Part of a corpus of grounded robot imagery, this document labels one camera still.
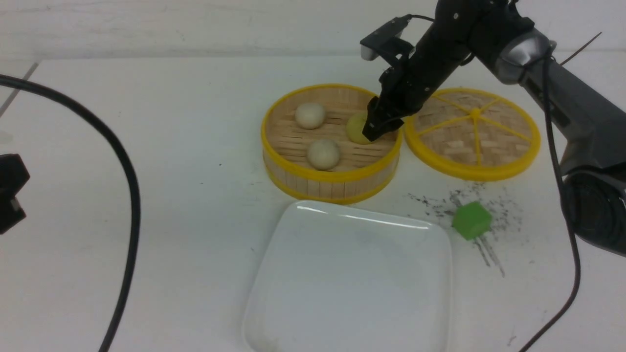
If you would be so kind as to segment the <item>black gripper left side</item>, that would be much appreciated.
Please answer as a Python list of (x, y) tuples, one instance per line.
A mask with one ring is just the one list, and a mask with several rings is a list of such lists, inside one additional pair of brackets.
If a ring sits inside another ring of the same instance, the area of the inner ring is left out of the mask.
[(30, 179), (18, 154), (0, 156), (0, 233), (5, 234), (26, 218), (17, 194)]

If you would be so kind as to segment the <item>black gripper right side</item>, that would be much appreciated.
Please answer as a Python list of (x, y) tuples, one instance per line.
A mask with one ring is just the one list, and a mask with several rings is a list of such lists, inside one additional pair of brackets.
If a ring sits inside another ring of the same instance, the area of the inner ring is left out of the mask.
[(470, 55), (467, 45), (447, 39), (431, 25), (413, 50), (380, 76), (381, 92), (367, 104), (362, 134), (375, 142), (404, 125), (452, 72)]

